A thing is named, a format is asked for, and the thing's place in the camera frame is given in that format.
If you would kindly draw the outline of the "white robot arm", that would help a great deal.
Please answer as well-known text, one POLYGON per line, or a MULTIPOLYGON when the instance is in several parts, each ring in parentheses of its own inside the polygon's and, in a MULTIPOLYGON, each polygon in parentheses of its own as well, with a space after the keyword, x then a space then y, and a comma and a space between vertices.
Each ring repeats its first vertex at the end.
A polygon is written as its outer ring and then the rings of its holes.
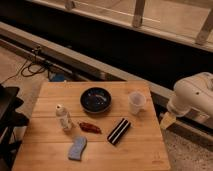
POLYGON ((213 74, 201 72, 185 77, 174 84, 174 95, 167 103, 167 112, 160 121, 160 127, 167 129, 178 117, 185 116, 191 109, 197 109, 213 117, 213 74))

